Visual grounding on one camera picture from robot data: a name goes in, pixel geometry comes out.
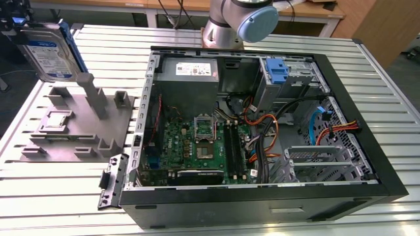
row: motherboard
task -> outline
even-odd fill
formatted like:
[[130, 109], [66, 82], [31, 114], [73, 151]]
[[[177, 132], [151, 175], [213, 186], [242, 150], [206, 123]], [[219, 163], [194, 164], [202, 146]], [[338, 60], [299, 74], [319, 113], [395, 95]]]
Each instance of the motherboard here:
[[226, 122], [166, 123], [163, 153], [149, 157], [150, 170], [141, 181], [149, 186], [251, 183], [242, 149], [250, 139], [250, 127]]

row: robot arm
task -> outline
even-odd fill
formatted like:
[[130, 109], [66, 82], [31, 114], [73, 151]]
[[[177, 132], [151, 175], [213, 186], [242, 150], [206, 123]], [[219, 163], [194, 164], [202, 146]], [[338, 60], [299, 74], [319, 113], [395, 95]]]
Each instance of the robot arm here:
[[273, 0], [213, 0], [203, 41], [209, 48], [241, 49], [262, 41], [279, 22]]

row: metal table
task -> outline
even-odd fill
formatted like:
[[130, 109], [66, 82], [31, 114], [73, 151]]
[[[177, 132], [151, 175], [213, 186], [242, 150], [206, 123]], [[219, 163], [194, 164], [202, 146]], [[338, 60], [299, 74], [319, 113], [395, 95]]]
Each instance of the metal table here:
[[[107, 94], [141, 98], [151, 45], [201, 47], [194, 30], [86, 25], [75, 39], [95, 85]], [[420, 231], [420, 115], [363, 45], [349, 39], [273, 35], [247, 49], [326, 54], [375, 133], [410, 196], [375, 205], [335, 222], [226, 226], [145, 232], [123, 210], [98, 211], [107, 163], [23, 163], [21, 151], [51, 101], [53, 84], [38, 82], [0, 141], [0, 234], [111, 235], [417, 235]], [[77, 83], [71, 93], [83, 94]], [[137, 117], [139, 99], [133, 118]], [[129, 131], [134, 130], [133, 121]], [[133, 134], [127, 135], [131, 144]]]

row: ram slot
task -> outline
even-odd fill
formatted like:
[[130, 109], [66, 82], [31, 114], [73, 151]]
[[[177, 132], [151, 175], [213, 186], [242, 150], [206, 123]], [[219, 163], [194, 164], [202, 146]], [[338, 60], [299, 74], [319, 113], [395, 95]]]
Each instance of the ram slot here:
[[231, 138], [233, 138], [233, 147], [234, 147], [234, 163], [237, 169], [237, 175], [242, 176], [245, 174], [245, 160], [242, 152], [242, 141], [238, 133], [238, 126], [231, 127]]
[[226, 124], [223, 126], [223, 135], [225, 135], [225, 153], [226, 159], [229, 164], [229, 174], [233, 178], [237, 175], [237, 168], [235, 168], [235, 157], [234, 157], [234, 146], [233, 146], [233, 137], [231, 137], [231, 125]]

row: green circuit board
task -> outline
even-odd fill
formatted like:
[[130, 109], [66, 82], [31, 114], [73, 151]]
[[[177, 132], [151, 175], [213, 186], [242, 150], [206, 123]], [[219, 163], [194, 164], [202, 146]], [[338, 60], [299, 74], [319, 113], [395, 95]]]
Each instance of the green circuit board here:
[[[250, 128], [247, 125], [239, 125], [238, 129], [242, 137], [250, 135]], [[210, 127], [199, 126], [198, 128], [198, 133], [210, 133], [210, 131]], [[223, 123], [218, 123], [217, 140], [214, 143], [197, 143], [194, 122], [169, 122], [166, 124], [165, 151], [161, 157], [159, 169], [221, 170], [225, 171], [225, 184], [250, 183], [250, 174], [247, 174], [246, 177], [238, 177], [238, 179], [233, 179], [229, 176], [223, 132]], [[247, 169], [245, 154], [243, 160], [245, 169]]]

